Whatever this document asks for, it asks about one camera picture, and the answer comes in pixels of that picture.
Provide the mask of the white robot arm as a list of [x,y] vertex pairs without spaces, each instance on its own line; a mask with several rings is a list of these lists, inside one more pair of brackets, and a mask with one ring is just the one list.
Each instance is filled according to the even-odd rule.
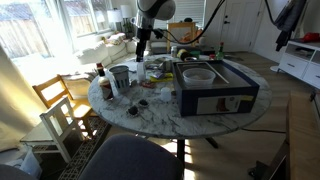
[[137,27],[136,38],[136,61],[141,62],[146,48],[146,42],[150,39],[154,21],[169,20],[173,17],[176,9],[174,0],[137,0],[137,16],[135,25]]

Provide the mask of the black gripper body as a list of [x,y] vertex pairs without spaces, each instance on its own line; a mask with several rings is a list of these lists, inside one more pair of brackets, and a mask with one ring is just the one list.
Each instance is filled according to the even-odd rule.
[[136,55],[138,58],[142,58],[146,48],[146,42],[150,39],[150,31],[148,29],[138,28],[136,37],[139,39],[136,46]]

